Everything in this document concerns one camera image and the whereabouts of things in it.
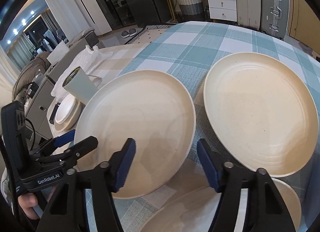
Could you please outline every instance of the stack of plates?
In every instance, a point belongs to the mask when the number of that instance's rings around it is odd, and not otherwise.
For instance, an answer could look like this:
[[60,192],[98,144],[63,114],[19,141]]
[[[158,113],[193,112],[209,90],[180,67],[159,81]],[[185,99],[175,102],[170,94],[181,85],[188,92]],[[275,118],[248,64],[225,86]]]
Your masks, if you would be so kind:
[[60,133],[64,130],[70,129],[78,120],[81,113],[82,105],[73,95],[69,94],[61,102],[58,107],[54,128]]

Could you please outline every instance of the cable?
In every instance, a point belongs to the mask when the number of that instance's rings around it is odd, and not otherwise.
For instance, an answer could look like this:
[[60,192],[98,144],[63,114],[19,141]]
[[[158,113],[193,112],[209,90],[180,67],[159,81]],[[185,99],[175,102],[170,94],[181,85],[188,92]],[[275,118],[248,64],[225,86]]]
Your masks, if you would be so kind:
[[4,147],[4,143],[2,141],[1,136],[0,136],[0,152],[2,154],[5,166],[7,167],[7,173],[9,175],[9,185],[10,185],[10,191],[11,191],[11,194],[12,194],[13,215],[15,216],[17,221],[20,223],[17,191],[16,191],[16,187],[15,187],[15,180],[14,180],[13,170],[12,170],[11,163],[9,161],[7,150]]
[[35,130],[35,127],[33,126],[32,122],[29,119],[26,118],[26,121],[31,124],[32,130],[33,130],[33,143],[32,143],[32,146],[29,150],[29,151],[31,151],[33,149],[33,146],[35,145],[35,141],[36,141],[36,130]]

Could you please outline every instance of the human hand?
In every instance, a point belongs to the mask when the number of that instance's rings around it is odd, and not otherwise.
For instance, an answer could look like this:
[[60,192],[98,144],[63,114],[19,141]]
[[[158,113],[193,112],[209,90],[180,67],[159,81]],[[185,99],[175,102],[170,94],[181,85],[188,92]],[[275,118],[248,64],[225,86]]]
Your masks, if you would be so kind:
[[[55,189],[56,189],[56,186],[54,186],[52,188],[52,191],[50,192],[50,194],[47,198],[47,201],[49,201],[51,199]],[[19,202],[21,209],[27,215],[28,218],[30,218],[32,220],[39,219],[39,216],[36,214],[36,212],[33,209],[33,207],[38,205],[38,199],[33,193],[28,192],[28,193],[25,193],[25,194],[19,196],[18,202]]]

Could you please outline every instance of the white suitcase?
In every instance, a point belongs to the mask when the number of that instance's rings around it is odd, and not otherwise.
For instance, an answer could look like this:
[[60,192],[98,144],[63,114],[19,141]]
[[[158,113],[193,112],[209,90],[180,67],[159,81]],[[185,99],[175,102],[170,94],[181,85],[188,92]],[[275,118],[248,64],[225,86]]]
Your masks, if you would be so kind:
[[253,29],[260,28],[261,0],[236,0],[237,22]]

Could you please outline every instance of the wooden door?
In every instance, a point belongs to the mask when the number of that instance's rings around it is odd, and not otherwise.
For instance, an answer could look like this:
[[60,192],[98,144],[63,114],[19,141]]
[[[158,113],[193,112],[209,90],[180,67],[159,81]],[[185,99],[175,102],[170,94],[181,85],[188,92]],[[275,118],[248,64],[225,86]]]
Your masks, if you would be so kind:
[[320,54],[320,20],[305,0],[293,0],[291,3],[289,35]]

